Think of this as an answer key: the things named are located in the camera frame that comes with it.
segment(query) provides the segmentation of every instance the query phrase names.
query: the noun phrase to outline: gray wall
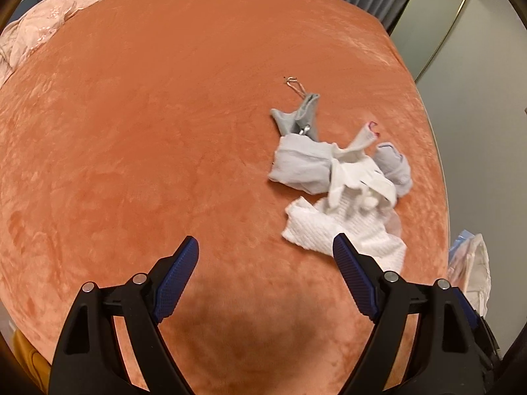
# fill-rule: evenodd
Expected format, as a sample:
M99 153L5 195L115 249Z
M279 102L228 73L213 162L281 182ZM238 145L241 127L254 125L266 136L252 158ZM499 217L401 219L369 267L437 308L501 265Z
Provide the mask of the gray wall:
M451 235L483 234L487 320L508 349L527 319L527 31L508 0L468 0L417 88L443 161Z

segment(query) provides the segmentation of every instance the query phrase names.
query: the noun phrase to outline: pink lace fabric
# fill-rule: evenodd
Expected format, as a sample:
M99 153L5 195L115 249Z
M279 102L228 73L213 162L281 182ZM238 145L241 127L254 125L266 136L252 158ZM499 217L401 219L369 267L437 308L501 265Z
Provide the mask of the pink lace fabric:
M78 11L101 0L43 0L0 35L0 87Z

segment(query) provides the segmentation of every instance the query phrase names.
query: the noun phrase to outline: bed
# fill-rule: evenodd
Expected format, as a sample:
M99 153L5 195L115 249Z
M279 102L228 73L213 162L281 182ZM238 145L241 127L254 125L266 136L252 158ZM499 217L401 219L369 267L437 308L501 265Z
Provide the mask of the bed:
M372 325L332 258L280 237L300 195L267 180L279 139L269 110L298 105L285 76L321 94L321 140L344 147L375 120L408 157L402 276L445 276L433 134L373 16L342 0L101 0L0 89L0 298L46 359L85 281L123 283L190 234L200 261L160 328L193 390L338 393Z

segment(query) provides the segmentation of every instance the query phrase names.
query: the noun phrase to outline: yellow fabric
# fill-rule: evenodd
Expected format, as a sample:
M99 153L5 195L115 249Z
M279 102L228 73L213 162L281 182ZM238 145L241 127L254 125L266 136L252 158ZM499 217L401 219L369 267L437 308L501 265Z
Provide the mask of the yellow fabric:
M47 393L51 365L39 354L19 329L13 335L13 353L24 371L40 390Z

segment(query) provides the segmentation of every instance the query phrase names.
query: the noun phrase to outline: blue textured pad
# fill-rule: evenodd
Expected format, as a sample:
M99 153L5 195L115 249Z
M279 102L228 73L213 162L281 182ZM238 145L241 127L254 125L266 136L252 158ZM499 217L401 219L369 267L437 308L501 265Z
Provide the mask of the blue textured pad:
M198 242L196 239L191 238L157 289L154 309L154 317L157 323L161 323L164 318L174 313L186 283L196 267L198 255Z
M373 320L379 313L379 308L375 303L375 287L346 240L347 238L343 234L339 234L333 239L333 257L359 311Z
M459 304L465 313L468 325L471 329L476 329L478 327L478 315L476 314L476 311L472 308L471 304L468 303L465 295L458 287L454 287L454 294L458 298Z

